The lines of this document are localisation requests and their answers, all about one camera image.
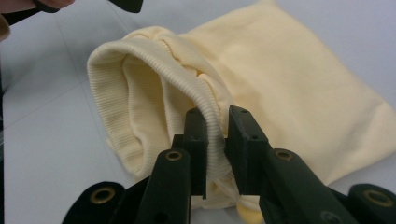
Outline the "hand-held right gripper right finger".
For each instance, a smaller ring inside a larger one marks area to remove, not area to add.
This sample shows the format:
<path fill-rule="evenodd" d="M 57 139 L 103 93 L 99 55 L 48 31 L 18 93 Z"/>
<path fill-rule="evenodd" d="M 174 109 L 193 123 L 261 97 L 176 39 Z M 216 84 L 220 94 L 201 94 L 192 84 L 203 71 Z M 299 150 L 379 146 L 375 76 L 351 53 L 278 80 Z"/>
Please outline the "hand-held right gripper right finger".
<path fill-rule="evenodd" d="M 240 195 L 261 193 L 261 160 L 264 151 L 270 148 L 268 138 L 252 114 L 245 108 L 231 105 L 224 152 L 232 166 Z"/>

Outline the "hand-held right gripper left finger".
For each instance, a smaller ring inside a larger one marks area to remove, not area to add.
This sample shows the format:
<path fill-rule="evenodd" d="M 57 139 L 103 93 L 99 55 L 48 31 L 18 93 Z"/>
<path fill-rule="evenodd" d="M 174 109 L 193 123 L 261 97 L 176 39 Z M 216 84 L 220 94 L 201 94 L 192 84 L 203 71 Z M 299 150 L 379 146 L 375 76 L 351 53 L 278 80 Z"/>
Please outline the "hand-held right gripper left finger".
<path fill-rule="evenodd" d="M 191 157 L 191 195 L 206 199 L 207 128 L 198 108 L 186 113 L 184 133 L 175 134 L 173 148 L 186 150 Z"/>

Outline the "cream baby garment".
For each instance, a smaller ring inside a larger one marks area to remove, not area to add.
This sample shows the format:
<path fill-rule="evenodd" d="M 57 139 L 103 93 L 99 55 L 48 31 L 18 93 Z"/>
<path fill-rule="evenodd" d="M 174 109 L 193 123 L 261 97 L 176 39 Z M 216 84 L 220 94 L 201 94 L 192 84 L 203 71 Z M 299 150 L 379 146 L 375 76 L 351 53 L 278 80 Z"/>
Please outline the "cream baby garment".
<path fill-rule="evenodd" d="M 208 126 L 207 196 L 247 224 L 259 200 L 237 192 L 223 148 L 228 111 L 250 111 L 273 147 L 298 154 L 324 183 L 396 153 L 396 111 L 273 0 L 237 9 L 183 35 L 148 27 L 105 43 L 88 60 L 108 143 L 136 180 L 198 108 Z"/>

